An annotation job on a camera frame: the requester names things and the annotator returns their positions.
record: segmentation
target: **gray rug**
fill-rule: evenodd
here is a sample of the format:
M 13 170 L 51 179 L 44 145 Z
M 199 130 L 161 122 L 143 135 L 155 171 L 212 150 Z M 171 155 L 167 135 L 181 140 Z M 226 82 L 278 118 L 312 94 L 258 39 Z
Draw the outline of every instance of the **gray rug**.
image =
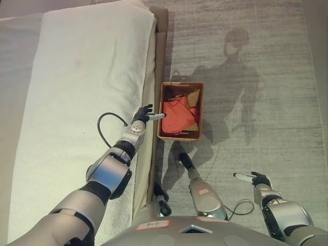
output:
M 173 215 L 195 214 L 177 159 L 186 151 L 228 207 L 253 199 L 252 186 L 232 174 L 257 171 L 327 230 L 328 172 L 301 0 L 145 3 L 170 12 L 166 80 L 205 87 L 201 140 L 158 147 L 158 179 Z M 233 221 L 267 233 L 258 207 Z

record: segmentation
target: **red cloth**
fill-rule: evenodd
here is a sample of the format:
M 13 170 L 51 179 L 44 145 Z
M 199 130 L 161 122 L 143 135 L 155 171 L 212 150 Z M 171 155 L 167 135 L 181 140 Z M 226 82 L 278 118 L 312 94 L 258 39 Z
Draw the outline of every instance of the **red cloth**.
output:
M 166 117 L 162 119 L 162 130 L 166 133 L 179 134 L 198 122 L 198 110 L 190 108 L 187 96 L 163 102 L 163 113 Z

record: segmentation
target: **white towel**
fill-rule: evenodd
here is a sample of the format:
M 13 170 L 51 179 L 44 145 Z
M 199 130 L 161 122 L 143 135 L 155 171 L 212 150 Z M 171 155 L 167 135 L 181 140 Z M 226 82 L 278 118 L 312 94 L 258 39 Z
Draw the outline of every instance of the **white towel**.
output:
M 44 15 L 17 147 L 8 241 L 32 228 L 107 149 L 98 117 L 130 122 L 141 106 L 153 14 L 138 1 L 119 1 Z M 101 125 L 112 144 L 122 123 Z M 101 244 L 131 224 L 134 176 L 110 201 L 96 236 Z

